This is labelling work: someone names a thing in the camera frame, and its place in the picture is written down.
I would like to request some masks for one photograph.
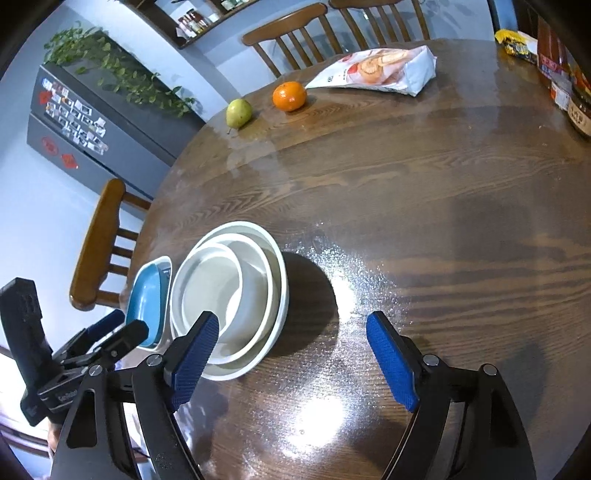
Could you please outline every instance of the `round wooden table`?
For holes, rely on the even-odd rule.
[[[380,478],[410,415],[366,341],[373,310],[449,365],[499,368],[539,480],[589,425],[590,144],[533,65],[493,42],[427,44],[437,78],[416,98],[314,89],[286,114],[269,85],[246,97],[254,121],[228,135],[216,115],[162,184],[130,278],[233,220],[268,229],[287,263],[272,351],[201,379],[178,413],[207,479]]]

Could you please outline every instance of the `refrigerator door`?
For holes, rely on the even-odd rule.
[[[71,145],[33,114],[29,115],[27,143],[60,170],[65,171],[70,177],[78,180],[97,194],[101,193],[109,180],[116,178],[113,172]],[[128,192],[149,200],[146,195],[142,194],[133,185],[125,183]],[[123,204],[122,208],[136,218],[143,219],[145,216],[144,212],[129,205]]]
[[[154,198],[174,163],[168,152],[56,65],[39,70],[31,111],[149,199]]]

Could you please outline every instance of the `screw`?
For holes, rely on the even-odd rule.
[[[428,353],[423,357],[423,362],[425,362],[430,367],[436,367],[439,365],[439,357],[437,355],[432,355]]]
[[[102,372],[103,368],[100,365],[93,365],[92,367],[90,367],[91,377],[96,377],[97,375],[100,375]]]
[[[491,364],[485,364],[485,366],[482,367],[482,369],[484,370],[484,373],[486,373],[487,375],[490,375],[491,377],[494,377],[496,375],[496,373],[498,372],[496,367]]]
[[[156,367],[157,365],[162,363],[162,355],[159,355],[157,353],[150,355],[146,359],[146,363],[148,364],[149,367]]]

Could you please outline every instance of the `blue gripper pad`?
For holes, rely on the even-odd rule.
[[[382,369],[394,399],[413,413],[418,406],[413,372],[404,360],[387,327],[378,318],[378,312],[373,312],[368,316],[365,330],[369,346],[374,351],[378,365]]]
[[[171,372],[169,385],[173,394],[168,401],[170,411],[177,411],[183,403],[191,400],[218,336],[219,322],[217,317],[211,312],[203,312],[187,335],[175,339],[178,345],[186,347],[186,352],[182,358],[178,359],[178,364]],[[186,346],[183,344],[184,342],[180,343],[178,340],[190,344]]]
[[[113,310],[106,317],[103,317],[94,325],[86,329],[86,333],[93,342],[98,342],[108,333],[111,333],[125,321],[125,313],[121,310]]]

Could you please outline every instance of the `yellow snack bag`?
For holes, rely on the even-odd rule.
[[[495,33],[495,38],[505,47],[507,54],[537,64],[538,41],[534,37],[503,28]]]

